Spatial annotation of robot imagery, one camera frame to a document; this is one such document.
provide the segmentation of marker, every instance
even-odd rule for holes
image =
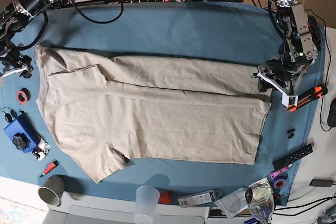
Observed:
[[[43,171],[43,173],[41,174],[40,178],[42,178],[43,176],[47,175],[48,173],[50,173],[53,169],[55,169],[57,166],[59,165],[59,162],[56,160],[52,163],[50,163],[48,165],[48,167]]]
[[[287,171],[289,168],[291,168],[293,165],[290,164],[289,166],[285,166],[284,168],[281,168],[280,170],[276,170],[275,172],[271,172],[269,175],[271,175],[272,179],[275,177],[279,176],[281,173],[284,173]]]

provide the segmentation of blue box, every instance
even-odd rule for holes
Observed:
[[[23,153],[31,152],[35,149],[40,143],[40,138],[37,136],[35,130],[30,125],[30,122],[27,121],[28,118],[26,114],[19,115],[12,123],[5,127],[5,133],[11,141],[14,139],[14,135],[24,134],[27,137],[27,147],[25,150],[21,150]]]

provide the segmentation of gray paper cup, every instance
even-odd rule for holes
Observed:
[[[47,204],[61,205],[64,192],[64,181],[57,175],[52,175],[38,188],[38,195]]]

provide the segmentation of clear plastic cup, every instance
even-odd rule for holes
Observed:
[[[152,224],[159,191],[151,186],[141,186],[136,191],[134,222],[136,224]]]

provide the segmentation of black remote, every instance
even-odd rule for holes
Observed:
[[[291,154],[289,154],[288,156],[275,161],[273,163],[274,169],[275,170],[280,170],[282,168],[284,168],[285,166],[288,166],[292,163],[294,163],[295,161],[307,156],[308,154],[313,152],[313,147],[311,144],[306,145],[305,147],[301,148],[300,150],[293,152]]]

